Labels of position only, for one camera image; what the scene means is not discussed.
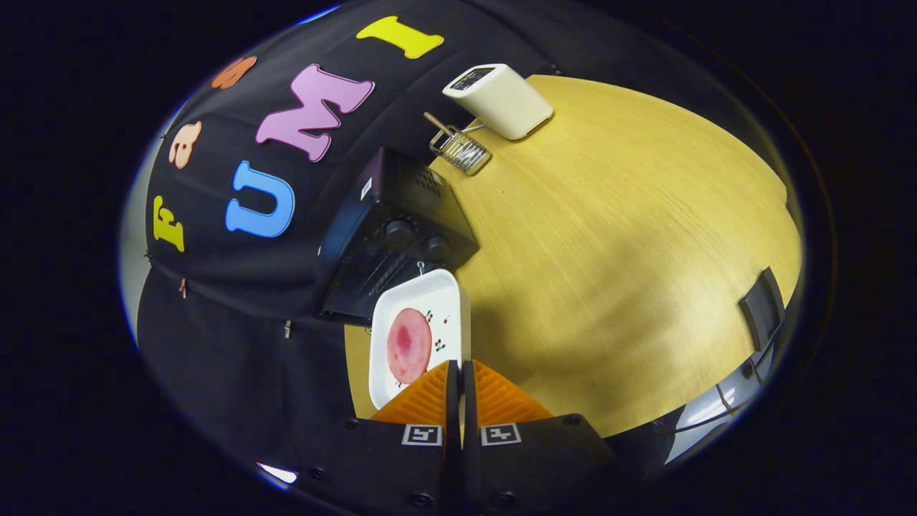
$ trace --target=black cloth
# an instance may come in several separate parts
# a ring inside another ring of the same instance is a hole
[[[403,50],[391,43],[355,38],[362,28],[391,14],[405,25],[446,39],[420,58],[405,59]],[[435,156],[427,144],[435,129],[423,112],[459,126],[472,120],[441,94],[451,79],[482,62],[506,62],[522,75],[542,73],[549,65],[513,31],[455,0],[347,3],[237,57],[248,56],[257,61],[235,85],[214,89],[208,79],[164,136],[149,180],[148,249],[155,266],[203,284],[214,299],[253,315],[283,319],[314,314],[326,279],[317,277],[318,247],[343,195],[379,147],[431,163]],[[255,141],[261,121],[270,113],[301,106],[291,81],[312,63],[333,75],[375,83],[353,112],[336,112],[339,128],[311,131],[332,139],[317,163],[286,143]],[[182,126],[197,121],[203,129],[193,144],[192,159],[179,170],[169,162],[170,144]],[[270,196],[233,188],[234,172],[243,160],[293,189],[293,220],[278,237],[226,229],[226,204],[232,198],[262,213],[273,210]],[[156,196],[163,197],[164,207],[182,223],[184,252],[154,238]]]
[[[316,435],[354,414],[343,327],[252,317],[152,269],[138,346],[193,426],[246,461],[297,470]]]

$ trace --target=wooden table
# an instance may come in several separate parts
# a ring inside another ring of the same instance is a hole
[[[738,301],[770,266],[786,303],[801,238],[784,184],[713,123],[610,84],[528,81],[555,109],[547,124],[515,142],[471,133],[493,153],[473,177],[431,165],[481,245],[456,272],[471,353],[553,413],[613,435],[742,364],[754,350]],[[366,418],[370,339],[345,335]]]

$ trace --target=blue letter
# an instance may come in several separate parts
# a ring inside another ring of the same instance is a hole
[[[271,194],[277,201],[277,207],[273,213],[265,215],[243,208],[237,199],[232,199],[226,206],[226,229],[243,230],[269,239],[279,236],[293,219],[296,204],[293,189],[279,177],[252,170],[249,162],[242,162],[238,164],[232,187],[239,191],[246,186]]]

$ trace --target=white plate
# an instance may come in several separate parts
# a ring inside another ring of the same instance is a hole
[[[470,358],[470,301],[452,273],[437,269],[386,290],[372,312],[370,399],[376,409],[407,387],[395,379],[386,355],[389,329],[405,308],[424,314],[430,325],[432,349],[427,371],[447,360],[458,361],[461,367]]]

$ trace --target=pink letter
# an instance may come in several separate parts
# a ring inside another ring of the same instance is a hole
[[[347,114],[359,107],[374,87],[372,81],[357,83],[322,72],[317,64],[310,64],[290,84],[290,89],[303,106],[269,114],[258,127],[255,141],[282,141],[306,151],[309,161],[317,162],[325,156],[331,137],[327,134],[312,136],[303,131],[334,129],[341,125],[324,102],[337,104],[340,112]]]

